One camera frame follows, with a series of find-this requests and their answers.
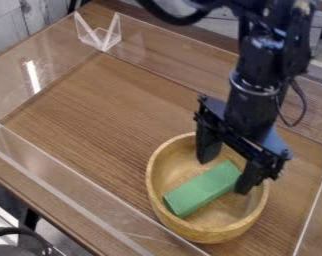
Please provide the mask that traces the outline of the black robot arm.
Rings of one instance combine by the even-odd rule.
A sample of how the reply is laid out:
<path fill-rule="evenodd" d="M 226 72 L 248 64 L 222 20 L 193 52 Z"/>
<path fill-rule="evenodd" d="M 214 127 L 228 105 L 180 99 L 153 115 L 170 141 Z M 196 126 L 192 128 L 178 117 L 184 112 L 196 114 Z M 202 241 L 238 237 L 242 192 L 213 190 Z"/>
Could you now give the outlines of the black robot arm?
<path fill-rule="evenodd" d="M 244 158 L 245 167 L 234 192 L 245 194 L 265 179 L 277 179 L 292 151 L 280 138 L 274 122 L 286 91 L 302 91 L 296 77 L 310 60 L 309 31 L 316 0 L 185 0 L 194 12 L 167 13 L 154 0 L 135 0 L 163 22 L 185 26 L 220 7 L 238 18 L 238 59 L 229 75 L 228 99 L 198 97 L 196 157 L 205 164 L 222 146 Z"/>

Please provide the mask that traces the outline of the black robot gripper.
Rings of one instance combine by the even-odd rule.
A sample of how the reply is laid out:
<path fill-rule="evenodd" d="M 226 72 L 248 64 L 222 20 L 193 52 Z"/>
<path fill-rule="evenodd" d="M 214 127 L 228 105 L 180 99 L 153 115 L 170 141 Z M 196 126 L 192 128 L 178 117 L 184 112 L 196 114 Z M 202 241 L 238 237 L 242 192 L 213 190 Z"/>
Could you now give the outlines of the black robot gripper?
<path fill-rule="evenodd" d="M 276 180 L 292 153 L 278 137 L 274 121 L 286 85 L 249 83 L 233 71 L 226 101 L 201 95 L 196 121 L 196 157 L 201 164 L 210 162 L 226 145 L 245 159 L 245 168 L 233 191 L 245 195 L 264 179 Z"/>

